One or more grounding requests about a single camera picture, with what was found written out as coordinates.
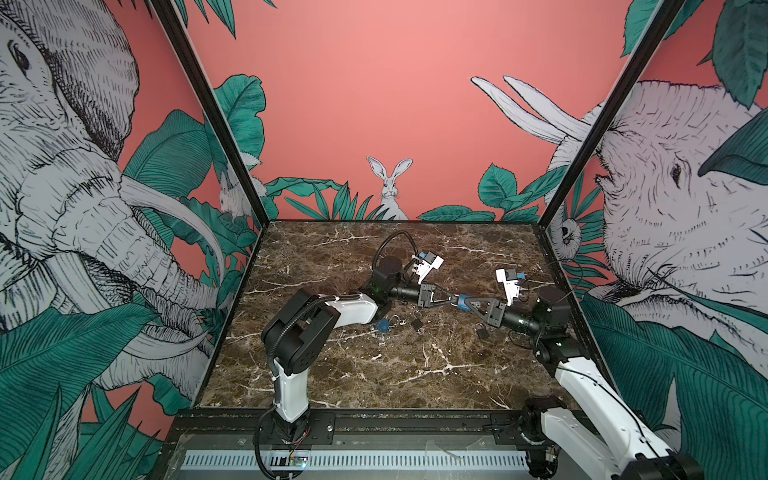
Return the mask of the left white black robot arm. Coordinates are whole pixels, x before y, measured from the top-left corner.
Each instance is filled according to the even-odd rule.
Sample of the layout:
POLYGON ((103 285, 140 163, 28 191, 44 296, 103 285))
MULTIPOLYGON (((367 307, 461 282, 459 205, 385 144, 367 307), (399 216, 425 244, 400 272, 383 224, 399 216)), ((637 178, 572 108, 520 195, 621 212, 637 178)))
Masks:
POLYGON ((358 290, 321 295, 300 289, 278 311, 261 334, 274 383, 274 415, 280 426, 306 422, 309 411, 308 372, 332 331, 382 319, 397 299, 420 307, 440 306, 437 287, 425 282, 444 259, 421 253, 403 265, 396 257, 376 261, 371 276, 358 290))

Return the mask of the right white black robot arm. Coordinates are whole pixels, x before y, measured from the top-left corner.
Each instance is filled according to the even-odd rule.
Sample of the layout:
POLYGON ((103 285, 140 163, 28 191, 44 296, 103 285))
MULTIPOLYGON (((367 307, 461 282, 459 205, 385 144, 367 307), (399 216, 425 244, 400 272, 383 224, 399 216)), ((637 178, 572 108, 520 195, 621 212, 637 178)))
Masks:
POLYGON ((536 360, 581 407, 583 425, 555 397, 532 398, 514 425, 533 445, 530 474, 549 479, 565 452, 592 479, 701 479, 703 468, 658 437, 600 373, 587 348, 568 331, 572 317, 566 294, 555 287, 539 291, 527 309, 495 298, 463 299, 463 304, 493 327, 531 339, 536 360))

